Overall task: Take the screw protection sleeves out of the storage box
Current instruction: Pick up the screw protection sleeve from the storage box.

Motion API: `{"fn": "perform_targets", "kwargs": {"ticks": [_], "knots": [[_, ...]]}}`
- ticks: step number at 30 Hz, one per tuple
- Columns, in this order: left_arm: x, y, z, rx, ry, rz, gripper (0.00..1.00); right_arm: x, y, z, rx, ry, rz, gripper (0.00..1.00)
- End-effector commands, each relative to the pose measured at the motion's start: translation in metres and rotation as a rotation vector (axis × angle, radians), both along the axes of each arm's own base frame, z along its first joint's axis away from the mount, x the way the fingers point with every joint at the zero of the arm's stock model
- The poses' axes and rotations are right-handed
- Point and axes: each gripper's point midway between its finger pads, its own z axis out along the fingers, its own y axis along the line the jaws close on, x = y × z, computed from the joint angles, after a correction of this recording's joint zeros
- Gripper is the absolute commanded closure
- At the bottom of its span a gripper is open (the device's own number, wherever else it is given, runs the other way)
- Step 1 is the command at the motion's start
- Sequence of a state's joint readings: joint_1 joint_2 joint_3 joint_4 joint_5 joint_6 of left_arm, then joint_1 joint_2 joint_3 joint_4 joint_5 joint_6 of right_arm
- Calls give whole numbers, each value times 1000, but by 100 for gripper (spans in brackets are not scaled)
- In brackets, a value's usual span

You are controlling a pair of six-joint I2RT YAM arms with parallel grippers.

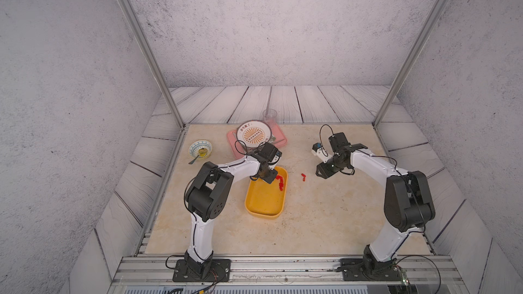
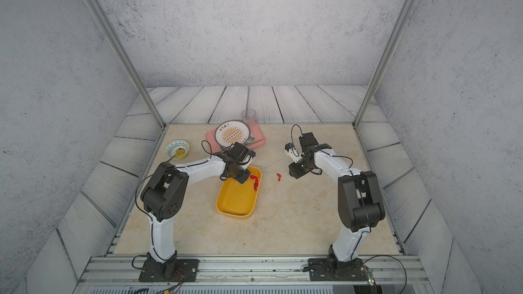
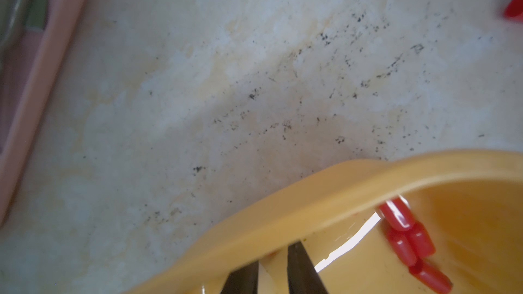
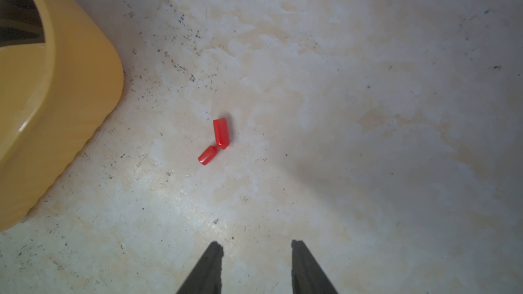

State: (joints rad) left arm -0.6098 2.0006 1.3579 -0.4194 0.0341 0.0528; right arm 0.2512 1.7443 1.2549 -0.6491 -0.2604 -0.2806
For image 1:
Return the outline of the red sleeve cluster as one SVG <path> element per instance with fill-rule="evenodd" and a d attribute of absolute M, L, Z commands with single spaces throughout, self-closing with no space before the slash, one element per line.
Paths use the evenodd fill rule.
<path fill-rule="evenodd" d="M 283 178 L 282 176 L 278 175 L 278 176 L 276 177 L 276 179 L 277 179 L 278 182 L 279 182 L 279 190 L 280 190 L 280 191 L 284 191 L 284 188 L 285 188 L 285 181 L 284 181 L 284 178 Z"/>

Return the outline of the yellow plastic storage box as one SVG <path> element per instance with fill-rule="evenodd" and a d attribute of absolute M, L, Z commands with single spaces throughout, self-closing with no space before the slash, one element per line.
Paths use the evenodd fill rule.
<path fill-rule="evenodd" d="M 249 214 L 263 219 L 277 219 L 283 212 L 287 194 L 288 173 L 283 167 L 276 166 L 278 175 L 285 181 L 284 191 L 279 190 L 275 179 L 271 184 L 263 180 L 251 181 L 245 199 L 245 208 Z"/>

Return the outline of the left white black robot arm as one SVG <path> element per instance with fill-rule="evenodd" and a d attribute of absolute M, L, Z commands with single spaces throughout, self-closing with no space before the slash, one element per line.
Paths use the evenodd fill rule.
<path fill-rule="evenodd" d="M 232 185 L 245 178 L 261 179 L 270 184 L 278 175 L 276 165 L 283 153 L 265 143 L 243 158 L 221 165 L 206 162 L 189 182 L 185 208 L 191 214 L 191 237 L 184 260 L 197 267 L 212 260 L 214 220 L 226 206 Z"/>

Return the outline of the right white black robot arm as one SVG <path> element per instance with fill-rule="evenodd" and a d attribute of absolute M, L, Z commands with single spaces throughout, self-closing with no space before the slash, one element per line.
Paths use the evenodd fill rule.
<path fill-rule="evenodd" d="M 363 264 L 367 269 L 389 268 L 396 253 L 413 233 L 423 233 L 436 211 L 426 175 L 398 167 L 391 157 L 376 155 L 363 144 L 351 144 L 344 133 L 329 137 L 332 154 L 322 143 L 313 144 L 312 153 L 321 159 L 316 176 L 328 179 L 335 174 L 347 176 L 363 171 L 385 189 L 386 222 L 379 235 L 366 246 Z"/>

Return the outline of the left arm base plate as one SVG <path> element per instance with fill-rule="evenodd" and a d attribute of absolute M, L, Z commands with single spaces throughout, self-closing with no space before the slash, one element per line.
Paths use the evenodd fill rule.
<path fill-rule="evenodd" d="M 231 272 L 230 259 L 211 259 L 198 263 L 180 259 L 174 267 L 174 283 L 227 283 Z"/>

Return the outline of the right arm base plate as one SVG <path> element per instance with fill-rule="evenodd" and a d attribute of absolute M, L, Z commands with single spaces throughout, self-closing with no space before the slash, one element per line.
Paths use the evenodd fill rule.
<path fill-rule="evenodd" d="M 403 277 L 394 261 L 379 262 L 371 259 L 341 259 L 335 269 L 344 281 L 401 282 Z"/>

